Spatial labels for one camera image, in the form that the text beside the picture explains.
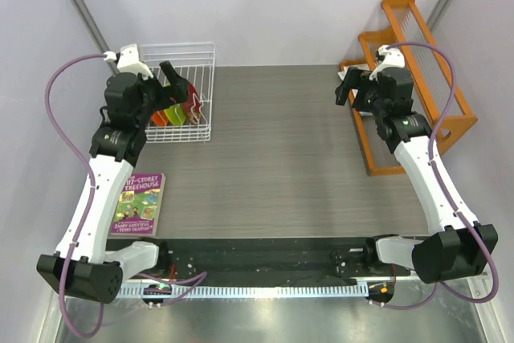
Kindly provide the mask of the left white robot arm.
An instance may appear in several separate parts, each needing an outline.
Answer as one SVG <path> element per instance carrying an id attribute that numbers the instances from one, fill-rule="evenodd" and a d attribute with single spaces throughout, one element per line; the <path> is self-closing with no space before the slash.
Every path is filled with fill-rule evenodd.
<path id="1" fill-rule="evenodd" d="M 142 272 L 161 278 L 171 267 L 164 242 L 136 240 L 114 252 L 106 246 L 118 199 L 145 146 L 146 126 L 156 111 L 186 96 L 163 87 L 140 60 L 117 67 L 104 92 L 109 120 L 93 135 L 90 158 L 80 158 L 88 175 L 75 213 L 55 251 L 36 264 L 61 298 L 109 304 L 123 281 Z"/>

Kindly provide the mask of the lime green plate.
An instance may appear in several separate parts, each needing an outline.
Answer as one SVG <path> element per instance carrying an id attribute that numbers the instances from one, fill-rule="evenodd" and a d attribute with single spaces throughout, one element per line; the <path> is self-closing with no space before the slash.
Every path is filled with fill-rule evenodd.
<path id="1" fill-rule="evenodd" d="M 169 84 L 169 82 L 166 82 L 165 86 L 168 88 L 171 88 L 171 85 Z M 164 111 L 165 111 L 166 116 L 169 119 L 170 125 L 182 126 L 186 121 L 186 116 L 182 110 L 181 104 L 176 104 L 173 101 L 173 99 L 171 98 L 171 92 L 170 92 L 170 101 L 171 101 L 172 105 L 169 106 L 168 108 L 164 109 Z"/>

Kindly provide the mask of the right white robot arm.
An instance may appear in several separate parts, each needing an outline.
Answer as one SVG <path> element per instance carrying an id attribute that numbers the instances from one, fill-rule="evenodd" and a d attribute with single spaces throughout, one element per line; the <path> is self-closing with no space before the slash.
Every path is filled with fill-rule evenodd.
<path id="1" fill-rule="evenodd" d="M 400 235 L 375 236 L 362 263 L 371 274 L 391 264 L 416 272 L 426 284 L 477 276 L 498 241 L 493 225 L 483 225 L 461 199 L 430 142 L 431 126 L 413 110 L 414 81 L 403 67 L 378 73 L 356 66 L 342 72 L 336 103 L 351 99 L 358 112 L 374 118 L 378 136 L 405 170 L 426 216 L 429 236 L 422 241 Z"/>

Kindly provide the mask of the orange plate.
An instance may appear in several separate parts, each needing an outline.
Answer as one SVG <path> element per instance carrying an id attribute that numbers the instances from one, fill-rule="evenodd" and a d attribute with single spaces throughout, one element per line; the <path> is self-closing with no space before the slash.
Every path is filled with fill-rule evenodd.
<path id="1" fill-rule="evenodd" d="M 152 115 L 152 122 L 158 127 L 165 127 L 169 123 L 169 119 L 164 110 L 159 110 Z"/>

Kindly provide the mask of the red floral plate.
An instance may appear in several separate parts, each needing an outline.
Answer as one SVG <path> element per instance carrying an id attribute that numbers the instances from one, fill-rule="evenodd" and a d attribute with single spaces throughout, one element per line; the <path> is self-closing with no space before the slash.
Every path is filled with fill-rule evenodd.
<path id="1" fill-rule="evenodd" d="M 182 109 L 187 116 L 188 121 L 192 125 L 199 125 L 202 119 L 201 115 L 202 102 L 196 88 L 188 85 L 188 100 L 182 104 Z"/>

